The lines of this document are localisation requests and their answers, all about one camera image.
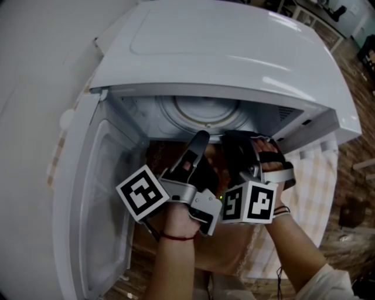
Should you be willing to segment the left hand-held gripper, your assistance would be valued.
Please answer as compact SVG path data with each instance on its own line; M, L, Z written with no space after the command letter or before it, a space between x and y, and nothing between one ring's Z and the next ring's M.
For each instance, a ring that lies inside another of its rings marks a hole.
M144 165L116 187L135 221L143 222L166 202L183 203L190 217L200 222L202 234L213 235L222 202L215 197L219 176L204 155L209 139L208 132L199 131L162 178ZM183 169L186 161L190 171Z

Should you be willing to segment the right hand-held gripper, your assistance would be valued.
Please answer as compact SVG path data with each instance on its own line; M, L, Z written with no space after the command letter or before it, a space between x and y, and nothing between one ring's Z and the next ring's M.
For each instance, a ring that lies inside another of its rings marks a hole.
M278 153L255 149L253 140L275 146ZM278 185L289 189L295 185L294 166L285 159L274 139L252 131L229 130L221 137L230 176L228 189L221 194L223 223L270 224L274 218ZM283 170L264 172L263 162L278 161Z

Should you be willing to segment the round glass turntable plate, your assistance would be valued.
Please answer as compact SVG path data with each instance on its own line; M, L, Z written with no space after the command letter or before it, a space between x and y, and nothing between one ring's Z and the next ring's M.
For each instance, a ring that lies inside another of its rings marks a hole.
M165 139L188 141L206 131L219 143L229 130L254 131L253 105L248 101L193 96L159 96L163 116L159 128Z

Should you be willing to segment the person's right forearm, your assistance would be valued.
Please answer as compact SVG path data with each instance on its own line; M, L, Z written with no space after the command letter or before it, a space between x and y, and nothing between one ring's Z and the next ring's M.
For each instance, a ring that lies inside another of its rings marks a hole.
M326 259L290 214L276 217L266 229L286 276L299 292L326 265Z

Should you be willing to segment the person's left forearm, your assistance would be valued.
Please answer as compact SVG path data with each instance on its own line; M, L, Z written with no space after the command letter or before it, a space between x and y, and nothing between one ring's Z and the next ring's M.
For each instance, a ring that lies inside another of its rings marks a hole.
M155 266L144 300L193 299L194 238L199 227L199 222L190 218L185 204L168 204Z

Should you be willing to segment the person's right hand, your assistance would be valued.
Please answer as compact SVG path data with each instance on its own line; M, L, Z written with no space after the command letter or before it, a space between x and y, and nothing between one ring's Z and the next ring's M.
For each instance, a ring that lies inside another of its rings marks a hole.
M254 147L256 148L257 152L260 154L261 152L272 152L278 153L278 150L275 146L270 144L267 140L264 139L254 139ZM273 171L280 171L283 170L283 164L278 161L272 162L263 162L262 163L262 170L264 172L273 172Z

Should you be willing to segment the white microwave oven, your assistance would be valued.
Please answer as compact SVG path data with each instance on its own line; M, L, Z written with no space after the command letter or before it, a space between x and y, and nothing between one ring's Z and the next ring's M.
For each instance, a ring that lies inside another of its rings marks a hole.
M108 48L90 94L107 90L118 104L125 97L159 96L248 101L252 132L274 139L283 154L327 140L340 145L362 132L348 86L320 37L277 13L216 0L148 1L103 39ZM188 146L194 137L165 139L156 122L136 122L156 138L149 146ZM151 172L162 178L174 163Z

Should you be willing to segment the white microwave door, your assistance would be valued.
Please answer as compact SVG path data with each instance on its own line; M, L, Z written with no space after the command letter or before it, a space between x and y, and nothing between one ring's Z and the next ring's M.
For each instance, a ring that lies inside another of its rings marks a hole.
M54 179L53 249L64 300L97 300L130 265L134 219L116 187L149 140L107 90L83 94Z

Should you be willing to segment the brown box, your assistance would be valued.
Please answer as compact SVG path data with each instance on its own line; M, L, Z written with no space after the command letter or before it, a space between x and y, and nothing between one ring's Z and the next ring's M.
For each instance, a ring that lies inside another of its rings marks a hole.
M351 199L340 208L339 225L355 228L362 224L366 216L366 204Z

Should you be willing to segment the person's beige trousers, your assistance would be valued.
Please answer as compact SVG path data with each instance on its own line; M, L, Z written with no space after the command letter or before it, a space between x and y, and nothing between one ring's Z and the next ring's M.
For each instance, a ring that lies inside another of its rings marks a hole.
M234 276L195 269L193 300L255 300Z

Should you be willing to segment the black bottle with white cap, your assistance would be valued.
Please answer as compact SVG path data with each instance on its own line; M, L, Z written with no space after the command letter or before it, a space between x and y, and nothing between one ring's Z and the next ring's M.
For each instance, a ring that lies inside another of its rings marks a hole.
M68 109L62 114L62 116L60 117L60 121L59 121L59 124L62 130L65 131L69 128L71 121L73 119L73 116L74 116L73 109Z

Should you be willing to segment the flat white board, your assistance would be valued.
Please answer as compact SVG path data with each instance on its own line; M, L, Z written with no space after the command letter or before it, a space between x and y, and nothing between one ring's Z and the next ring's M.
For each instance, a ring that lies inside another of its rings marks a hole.
M103 38L96 37L93 40L93 44L94 44L95 48L98 50L99 54L102 55L102 56L105 56L105 54L107 52L107 48L108 48L107 42Z

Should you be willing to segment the person's white jacket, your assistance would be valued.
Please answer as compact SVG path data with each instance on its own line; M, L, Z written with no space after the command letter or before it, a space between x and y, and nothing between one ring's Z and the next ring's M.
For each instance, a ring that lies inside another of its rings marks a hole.
M349 273L325 264L296 294L296 300L362 300L352 290Z

